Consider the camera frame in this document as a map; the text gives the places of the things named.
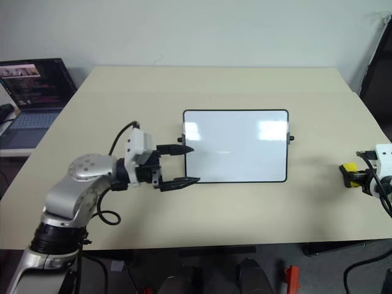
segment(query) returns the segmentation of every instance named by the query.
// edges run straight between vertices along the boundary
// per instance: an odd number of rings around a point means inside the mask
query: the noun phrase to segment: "yellow object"
[[[347,162],[345,164],[343,164],[343,167],[345,168],[345,170],[347,170],[348,172],[356,172],[358,170],[358,167],[356,166],[355,162]],[[350,185],[353,188],[357,188],[360,187],[361,185],[354,183],[354,182],[350,182]]]

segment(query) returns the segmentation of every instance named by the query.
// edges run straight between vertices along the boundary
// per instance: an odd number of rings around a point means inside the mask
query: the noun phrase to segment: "laptop screen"
[[[20,109],[64,107],[77,90],[61,58],[2,61],[0,83]]]

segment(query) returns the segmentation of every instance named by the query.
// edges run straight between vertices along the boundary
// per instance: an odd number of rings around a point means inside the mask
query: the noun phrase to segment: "beige tabletop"
[[[124,192],[110,192],[102,206],[120,213],[122,222],[111,227],[99,219],[92,220],[88,231],[93,243],[87,249],[392,237],[390,218],[379,200],[360,189],[343,186],[338,166],[357,161],[364,167],[355,151],[371,149],[376,143],[387,143],[388,139],[359,97],[346,86],[339,86],[344,82],[335,70],[319,69],[332,77],[324,79],[326,86],[321,81],[317,84],[315,71],[318,70],[251,69],[249,74],[245,69],[238,69],[249,77],[258,75],[260,81],[253,78],[252,86],[244,87],[239,81],[245,83],[249,79],[236,73],[234,79],[221,77],[222,85],[215,90],[212,83],[206,82],[197,91],[195,84],[188,81],[186,91],[183,80],[177,87],[171,87],[172,91],[162,81],[151,82],[151,85],[160,84],[153,91],[154,87],[149,88],[147,82],[141,86],[143,82],[136,74],[148,69],[154,72],[151,68],[132,67],[98,67],[92,72],[1,200],[1,248],[26,247],[39,223],[47,192],[66,174],[76,157],[108,153],[120,128],[134,119],[153,136],[154,144],[175,143],[182,132],[182,112],[189,108],[287,109],[290,131],[295,136],[288,151],[287,181],[195,184],[164,193],[142,184]],[[275,81],[282,86],[281,92],[268,86],[269,82],[265,88],[260,86],[266,77],[272,76],[269,70],[281,71],[274,74],[275,79],[283,79]],[[314,91],[306,90],[306,75]],[[232,92],[226,91],[225,83]],[[287,90],[290,84],[296,92]],[[114,152],[117,157],[123,156],[124,140],[125,137]],[[163,157],[161,164],[164,179],[184,175],[182,157]]]

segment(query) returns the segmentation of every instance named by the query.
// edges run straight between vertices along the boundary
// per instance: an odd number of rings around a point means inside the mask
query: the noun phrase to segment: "white wall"
[[[0,59],[337,67],[357,91],[391,0],[0,0]],[[0,103],[5,92],[0,92]]]

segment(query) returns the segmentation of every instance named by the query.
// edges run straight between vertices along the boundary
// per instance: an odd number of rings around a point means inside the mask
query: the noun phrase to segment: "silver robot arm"
[[[180,155],[192,150],[184,145],[158,145],[153,151],[151,136],[136,127],[127,140],[123,159],[98,154],[75,159],[65,177],[49,191],[40,224],[23,252],[7,293],[42,293],[36,288],[37,283],[45,283],[53,275],[58,281],[54,283],[54,290],[47,288],[45,293],[58,293],[81,245],[88,244],[86,228],[99,197],[109,189],[126,190],[129,183],[132,186],[152,183],[161,191],[196,183],[199,178],[163,182],[159,163],[161,155]]]

